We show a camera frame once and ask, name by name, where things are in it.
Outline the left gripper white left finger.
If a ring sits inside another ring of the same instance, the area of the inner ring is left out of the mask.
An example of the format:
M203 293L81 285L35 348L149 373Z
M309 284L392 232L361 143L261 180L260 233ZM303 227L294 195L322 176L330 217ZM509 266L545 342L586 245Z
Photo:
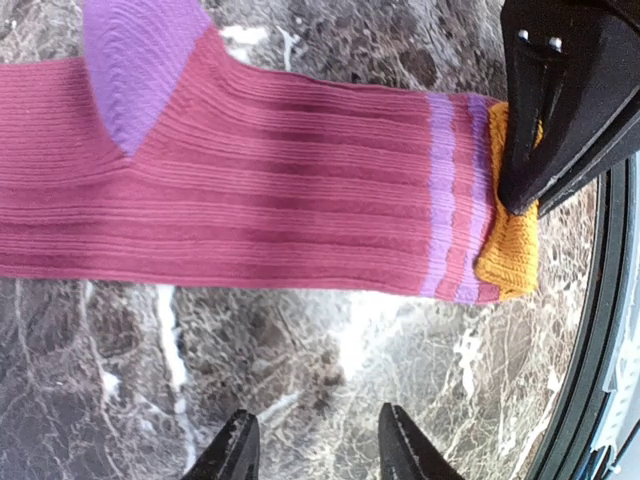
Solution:
M257 480L259 461L259 422L238 409L181 480Z

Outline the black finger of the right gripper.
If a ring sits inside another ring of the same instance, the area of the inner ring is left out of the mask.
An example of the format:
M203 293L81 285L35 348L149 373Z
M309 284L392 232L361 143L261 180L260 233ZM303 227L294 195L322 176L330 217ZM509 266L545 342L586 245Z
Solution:
M546 214L639 149L639 4L507 1L498 196Z

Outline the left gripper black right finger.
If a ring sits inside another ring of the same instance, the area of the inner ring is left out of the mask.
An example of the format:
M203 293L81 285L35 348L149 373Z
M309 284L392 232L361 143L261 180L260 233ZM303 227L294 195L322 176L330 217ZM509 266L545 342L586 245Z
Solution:
M399 405L383 404L378 445L382 480L464 480Z

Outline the maroon striped sock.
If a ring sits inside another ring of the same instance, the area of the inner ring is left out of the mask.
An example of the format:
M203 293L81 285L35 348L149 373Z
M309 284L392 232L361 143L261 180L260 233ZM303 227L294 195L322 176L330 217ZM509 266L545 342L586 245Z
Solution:
M508 107L231 57L196 1L89 1L84 53L1 68L1 272L369 289L538 284L497 196Z

